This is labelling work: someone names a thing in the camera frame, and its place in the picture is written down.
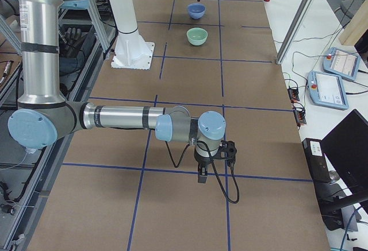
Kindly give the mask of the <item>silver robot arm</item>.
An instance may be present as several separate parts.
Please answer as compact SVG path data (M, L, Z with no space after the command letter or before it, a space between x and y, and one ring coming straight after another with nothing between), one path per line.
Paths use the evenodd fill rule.
M198 181L204 183L208 166L228 160L230 145L223 139L224 117L207 111L191 117L182 106L96 106L69 102L59 88L59 9L80 0L18 0L24 92L10 116L10 135L22 146L40 149L82 129L152 130L158 140L194 146Z

